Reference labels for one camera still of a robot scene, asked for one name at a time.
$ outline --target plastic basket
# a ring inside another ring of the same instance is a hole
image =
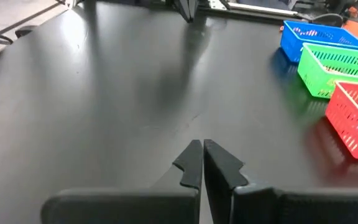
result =
[[[313,96],[330,98],[335,81],[358,83],[358,50],[305,43],[298,73]]]
[[[280,45],[291,62],[300,61],[302,44],[305,42],[358,50],[358,38],[345,29],[284,21]]]
[[[358,83],[336,83],[326,116],[349,152],[358,159]]]

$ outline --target blue basket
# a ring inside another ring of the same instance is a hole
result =
[[[358,38],[345,29],[284,21],[280,45],[291,62],[299,62],[305,42],[358,50]]]

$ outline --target black table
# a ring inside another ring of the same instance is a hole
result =
[[[279,45],[279,26],[106,2],[19,39],[0,53],[0,223],[39,223],[62,189],[152,185],[192,139],[274,186],[358,186]]]

